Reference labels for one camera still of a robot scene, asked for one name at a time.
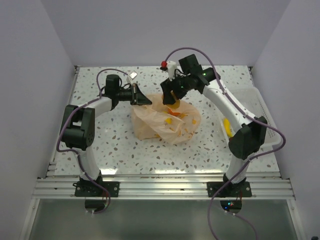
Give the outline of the fake yellow lemon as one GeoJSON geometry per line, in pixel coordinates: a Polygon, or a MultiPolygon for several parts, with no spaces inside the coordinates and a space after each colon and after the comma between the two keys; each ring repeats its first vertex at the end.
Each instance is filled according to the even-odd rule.
{"type": "Polygon", "coordinates": [[[167,106],[171,109],[177,109],[180,107],[180,100],[176,97],[173,91],[170,92],[172,97],[174,98],[175,102],[173,104],[167,104],[167,106]]]}

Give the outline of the orange translucent plastic bag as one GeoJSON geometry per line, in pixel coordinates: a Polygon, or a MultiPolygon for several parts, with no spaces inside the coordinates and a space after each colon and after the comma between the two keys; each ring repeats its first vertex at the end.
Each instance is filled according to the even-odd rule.
{"type": "Polygon", "coordinates": [[[131,122],[136,138],[159,138],[174,145],[193,137],[202,119],[196,107],[181,100],[179,108],[172,109],[163,104],[161,94],[150,94],[147,97],[152,101],[152,105],[134,105],[131,108],[131,122]],[[181,115],[170,115],[168,109],[181,115]]]}

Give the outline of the fake yellow banana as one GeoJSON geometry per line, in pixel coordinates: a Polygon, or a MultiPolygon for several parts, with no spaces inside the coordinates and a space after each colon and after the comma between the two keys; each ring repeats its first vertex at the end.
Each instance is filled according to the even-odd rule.
{"type": "Polygon", "coordinates": [[[227,118],[223,119],[223,127],[224,127],[224,130],[225,130],[226,135],[228,136],[228,138],[232,138],[233,137],[233,131],[232,131],[231,124],[230,124],[230,122],[229,122],[229,120],[227,118]]]}

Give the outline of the fake orange fruit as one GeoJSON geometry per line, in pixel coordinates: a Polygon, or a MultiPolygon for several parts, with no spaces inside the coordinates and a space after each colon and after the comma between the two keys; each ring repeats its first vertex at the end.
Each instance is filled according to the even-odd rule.
{"type": "Polygon", "coordinates": [[[175,116],[175,117],[178,117],[181,115],[180,112],[175,112],[175,111],[172,111],[170,108],[167,110],[168,114],[172,115],[172,116],[175,116]]]}

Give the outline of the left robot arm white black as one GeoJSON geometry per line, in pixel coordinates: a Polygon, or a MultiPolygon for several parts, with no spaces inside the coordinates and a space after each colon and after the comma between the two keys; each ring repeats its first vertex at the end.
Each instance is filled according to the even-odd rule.
{"type": "Polygon", "coordinates": [[[122,85],[122,79],[117,74],[108,74],[104,87],[98,87],[98,90],[95,99],[83,105],[69,104],[65,107],[56,145],[59,153],[72,152],[76,156],[80,176],[75,187],[81,191],[87,190],[95,197],[106,189],[92,147],[96,118],[114,110],[119,102],[129,102],[132,106],[152,104],[137,83],[129,81],[122,85]]]}

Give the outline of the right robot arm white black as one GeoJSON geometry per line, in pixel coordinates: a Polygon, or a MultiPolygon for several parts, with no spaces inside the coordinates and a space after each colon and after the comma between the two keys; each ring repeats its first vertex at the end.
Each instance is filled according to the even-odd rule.
{"type": "Polygon", "coordinates": [[[195,90],[215,104],[229,121],[233,130],[228,142],[232,158],[222,189],[227,196],[235,196],[241,190],[240,183],[245,181],[248,158],[265,142],[266,118],[256,117],[245,108],[223,84],[215,68],[204,69],[194,54],[180,59],[179,63],[164,60],[160,69],[168,74],[160,84],[164,105],[173,106],[189,91],[195,90]]]}

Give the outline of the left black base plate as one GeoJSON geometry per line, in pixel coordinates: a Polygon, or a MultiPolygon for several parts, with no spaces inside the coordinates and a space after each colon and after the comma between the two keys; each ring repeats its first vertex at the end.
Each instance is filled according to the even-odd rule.
{"type": "Polygon", "coordinates": [[[103,181],[97,186],[91,181],[78,181],[72,184],[75,187],[75,197],[106,197],[105,190],[109,197],[119,196],[120,183],[118,181],[103,181]]]}

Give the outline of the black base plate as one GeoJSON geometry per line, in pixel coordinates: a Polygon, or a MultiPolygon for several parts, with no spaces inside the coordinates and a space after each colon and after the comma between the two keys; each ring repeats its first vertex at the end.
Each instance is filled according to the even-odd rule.
{"type": "Polygon", "coordinates": [[[248,181],[242,181],[240,183],[229,183],[226,187],[221,189],[224,186],[223,181],[209,181],[206,183],[206,190],[208,197],[212,198],[236,198],[236,197],[245,197],[250,198],[253,196],[251,185],[248,181]]]}
{"type": "Polygon", "coordinates": [[[72,184],[75,187],[75,197],[106,197],[105,190],[109,197],[119,196],[120,183],[118,181],[103,181],[97,186],[91,181],[78,181],[72,184]]]}

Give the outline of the aluminium rail frame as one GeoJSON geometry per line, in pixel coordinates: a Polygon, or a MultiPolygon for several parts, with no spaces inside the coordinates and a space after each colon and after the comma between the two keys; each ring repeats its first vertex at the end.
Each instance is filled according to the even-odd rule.
{"type": "MultiPolygon", "coordinates": [[[[70,98],[71,104],[83,104],[94,98],[96,74],[104,67],[76,68],[76,83],[70,98]]],[[[160,93],[160,83],[166,74],[158,66],[114,67],[129,74],[145,94],[160,93]]],[[[246,65],[218,65],[217,72],[231,90],[253,88],[250,68],[246,65]]],[[[115,110],[96,120],[96,137],[93,153],[103,180],[119,182],[119,200],[186,200],[210,201],[207,182],[219,182],[230,167],[223,117],[215,105],[195,91],[186,98],[190,106],[198,109],[201,122],[191,140],[169,144],[162,138],[138,140],[135,137],[127,104],[119,103],[115,110]]],[[[79,170],[72,152],[55,152],[45,179],[38,179],[33,191],[35,199],[76,199],[75,183],[79,170]]],[[[245,197],[244,207],[253,207],[259,200],[284,201],[284,213],[271,214],[272,226],[267,227],[267,217],[255,210],[253,217],[262,220],[258,230],[260,240],[275,240],[280,231],[289,235],[284,240],[301,240],[297,235],[295,196],[290,180],[282,179],[274,153],[254,160],[246,173],[252,197],[245,197]]]]}

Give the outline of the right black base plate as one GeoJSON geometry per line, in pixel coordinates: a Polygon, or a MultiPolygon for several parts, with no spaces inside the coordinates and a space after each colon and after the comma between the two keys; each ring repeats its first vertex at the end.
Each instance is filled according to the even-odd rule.
{"type": "Polygon", "coordinates": [[[229,183],[226,187],[221,189],[224,186],[223,181],[209,181],[206,183],[206,190],[208,197],[212,198],[236,198],[236,197],[245,197],[250,198],[253,196],[251,185],[248,181],[242,181],[240,183],[229,183]]]}

